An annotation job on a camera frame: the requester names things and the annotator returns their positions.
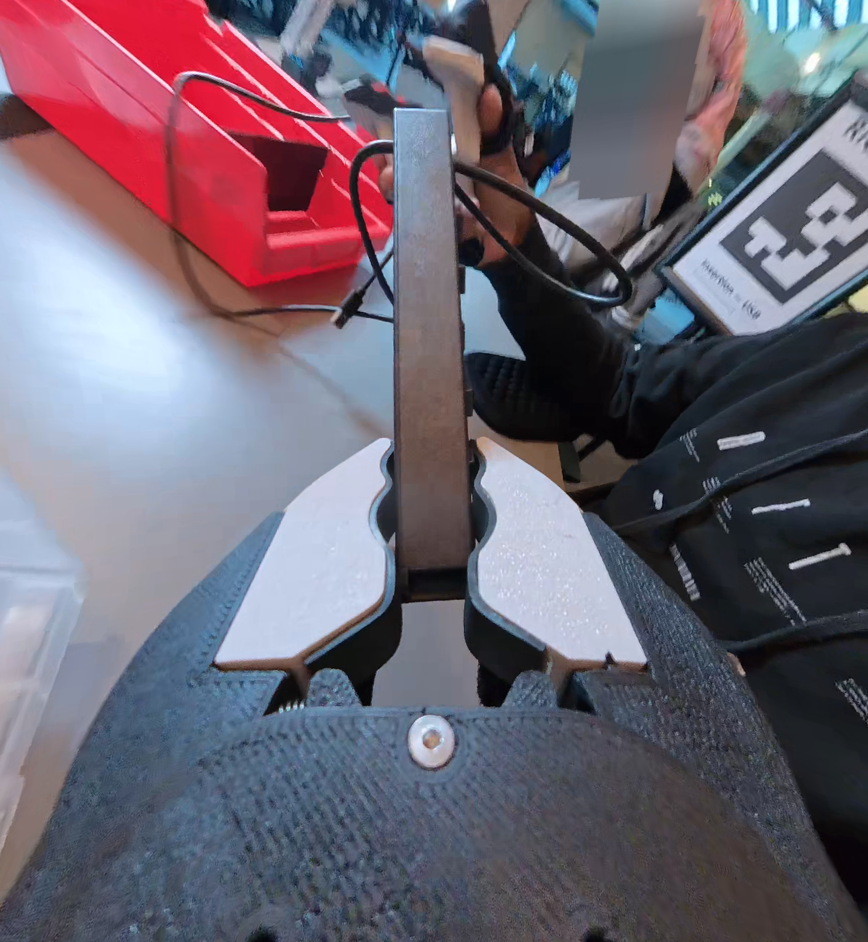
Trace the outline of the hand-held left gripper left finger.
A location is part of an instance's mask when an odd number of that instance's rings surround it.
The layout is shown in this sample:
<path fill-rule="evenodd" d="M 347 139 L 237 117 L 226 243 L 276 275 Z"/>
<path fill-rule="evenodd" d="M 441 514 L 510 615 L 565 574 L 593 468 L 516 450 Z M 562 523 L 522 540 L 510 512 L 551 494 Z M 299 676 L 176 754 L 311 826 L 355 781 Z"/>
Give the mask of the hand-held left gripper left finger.
<path fill-rule="evenodd" d="M 378 439 L 318 478 L 282 513 L 214 658 L 281 671 L 301 691 L 324 669 L 370 698 L 401 640 L 395 599 L 393 441 Z"/>

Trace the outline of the framed fiducial tag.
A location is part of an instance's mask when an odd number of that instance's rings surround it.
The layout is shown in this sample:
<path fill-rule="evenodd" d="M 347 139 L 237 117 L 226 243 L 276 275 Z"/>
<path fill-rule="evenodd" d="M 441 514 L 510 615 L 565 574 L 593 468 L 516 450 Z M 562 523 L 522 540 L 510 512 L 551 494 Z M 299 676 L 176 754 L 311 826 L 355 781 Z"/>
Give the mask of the framed fiducial tag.
<path fill-rule="evenodd" d="M 756 336 L 868 284 L 868 78 L 855 73 L 657 267 L 695 319 Z"/>

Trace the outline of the person's right forearm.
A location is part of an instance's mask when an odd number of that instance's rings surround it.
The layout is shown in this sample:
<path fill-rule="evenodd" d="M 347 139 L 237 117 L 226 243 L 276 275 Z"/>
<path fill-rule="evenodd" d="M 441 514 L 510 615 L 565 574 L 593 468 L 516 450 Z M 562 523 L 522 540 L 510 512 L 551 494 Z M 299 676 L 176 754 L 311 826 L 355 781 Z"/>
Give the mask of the person's right forearm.
<path fill-rule="evenodd" d="M 717 381 L 712 345 L 635 348 L 583 302 L 549 289 L 508 254 L 485 255 L 480 268 L 536 383 L 582 432 L 603 436 L 622 458 L 654 452 Z"/>

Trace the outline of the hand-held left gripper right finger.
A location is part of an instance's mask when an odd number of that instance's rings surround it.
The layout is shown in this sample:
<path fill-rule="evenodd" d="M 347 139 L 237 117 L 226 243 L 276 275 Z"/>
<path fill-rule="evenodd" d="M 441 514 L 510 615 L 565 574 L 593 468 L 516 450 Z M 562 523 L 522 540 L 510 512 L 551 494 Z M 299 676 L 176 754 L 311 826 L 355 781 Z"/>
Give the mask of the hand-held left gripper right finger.
<path fill-rule="evenodd" d="M 527 672 L 548 677 L 559 698 L 575 674 L 646 672 L 648 656 L 578 506 L 492 439 L 476 439 L 474 453 L 465 642 L 487 703 Z"/>

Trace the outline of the red plastic bin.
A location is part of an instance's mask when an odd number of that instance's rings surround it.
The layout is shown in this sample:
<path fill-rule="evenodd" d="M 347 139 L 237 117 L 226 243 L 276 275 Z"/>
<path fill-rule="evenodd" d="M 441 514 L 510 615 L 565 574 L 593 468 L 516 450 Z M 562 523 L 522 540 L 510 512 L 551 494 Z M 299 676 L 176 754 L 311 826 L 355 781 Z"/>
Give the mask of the red plastic bin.
<path fill-rule="evenodd" d="M 176 122 L 178 211 L 169 210 L 166 123 L 175 79 L 217 77 L 294 112 L 327 110 L 205 2 L 0 1 L 0 56 L 14 94 L 247 288 L 356 265 L 347 124 L 306 123 L 190 81 Z M 310 206 L 271 212 L 262 164 L 229 132 L 330 151 Z"/>

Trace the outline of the black usb hub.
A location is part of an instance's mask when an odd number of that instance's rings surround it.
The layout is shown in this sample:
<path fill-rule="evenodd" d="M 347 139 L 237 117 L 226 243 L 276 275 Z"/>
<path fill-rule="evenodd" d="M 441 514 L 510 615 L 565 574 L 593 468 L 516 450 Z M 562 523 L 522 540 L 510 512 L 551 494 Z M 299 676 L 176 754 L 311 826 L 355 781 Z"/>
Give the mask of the black usb hub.
<path fill-rule="evenodd" d="M 406 603 L 462 599 L 474 548 L 447 114 L 393 117 L 395 558 Z"/>

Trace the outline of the black divider card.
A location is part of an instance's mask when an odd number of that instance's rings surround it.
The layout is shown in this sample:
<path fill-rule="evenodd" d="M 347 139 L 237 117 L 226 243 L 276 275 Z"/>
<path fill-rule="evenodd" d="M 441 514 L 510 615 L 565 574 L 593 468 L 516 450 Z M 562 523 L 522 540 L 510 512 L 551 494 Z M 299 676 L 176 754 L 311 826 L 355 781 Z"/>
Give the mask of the black divider card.
<path fill-rule="evenodd" d="M 263 166 L 266 205 L 271 212 L 305 211 L 329 156 L 324 145 L 229 132 Z"/>

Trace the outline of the clear plastic bin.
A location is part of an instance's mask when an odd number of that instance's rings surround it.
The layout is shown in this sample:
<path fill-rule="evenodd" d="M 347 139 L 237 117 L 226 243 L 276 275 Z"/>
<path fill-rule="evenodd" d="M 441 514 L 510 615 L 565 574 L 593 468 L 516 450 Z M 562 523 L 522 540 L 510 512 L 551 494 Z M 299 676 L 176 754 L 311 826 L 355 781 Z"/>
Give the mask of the clear plastic bin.
<path fill-rule="evenodd" d="M 80 563 L 0 469 L 0 854 L 84 590 Z"/>

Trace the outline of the person's right hand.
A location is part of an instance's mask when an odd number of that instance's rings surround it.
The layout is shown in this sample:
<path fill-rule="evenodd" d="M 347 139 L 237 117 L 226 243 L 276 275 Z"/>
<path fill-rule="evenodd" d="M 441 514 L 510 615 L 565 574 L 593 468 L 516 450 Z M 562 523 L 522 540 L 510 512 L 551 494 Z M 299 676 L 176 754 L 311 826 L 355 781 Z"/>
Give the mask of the person's right hand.
<path fill-rule="evenodd" d="M 502 96 L 495 85 L 488 84 L 483 88 L 477 104 L 477 117 L 483 141 L 498 137 L 505 119 Z M 526 189 L 513 142 L 495 154 L 481 157 L 479 166 L 519 189 Z M 475 182 L 474 202 L 506 241 L 516 248 L 522 246 L 536 221 L 530 208 L 480 182 Z M 459 200 L 455 200 L 455 228 L 462 265 L 484 269 L 506 257 L 502 246 Z"/>

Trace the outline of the black mesh wrist rest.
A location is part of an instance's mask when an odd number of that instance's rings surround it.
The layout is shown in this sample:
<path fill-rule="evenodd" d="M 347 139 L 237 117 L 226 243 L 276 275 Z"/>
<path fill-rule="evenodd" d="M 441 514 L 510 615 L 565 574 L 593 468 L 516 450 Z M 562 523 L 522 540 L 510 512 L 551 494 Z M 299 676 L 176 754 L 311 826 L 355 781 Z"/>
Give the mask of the black mesh wrist rest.
<path fill-rule="evenodd" d="M 555 400 L 521 359 L 487 351 L 464 355 L 474 411 L 493 431 L 517 441 L 572 442 L 582 436 L 608 441 L 569 406 Z"/>

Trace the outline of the person in black hoodie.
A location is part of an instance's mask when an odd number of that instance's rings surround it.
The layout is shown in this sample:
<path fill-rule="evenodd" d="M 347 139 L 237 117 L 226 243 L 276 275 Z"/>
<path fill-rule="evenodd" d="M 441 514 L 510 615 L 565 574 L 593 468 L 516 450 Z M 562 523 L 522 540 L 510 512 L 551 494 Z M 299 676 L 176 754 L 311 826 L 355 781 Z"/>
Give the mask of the person in black hoodie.
<path fill-rule="evenodd" d="M 868 314 L 603 372 L 603 518 L 746 669 L 868 917 Z"/>

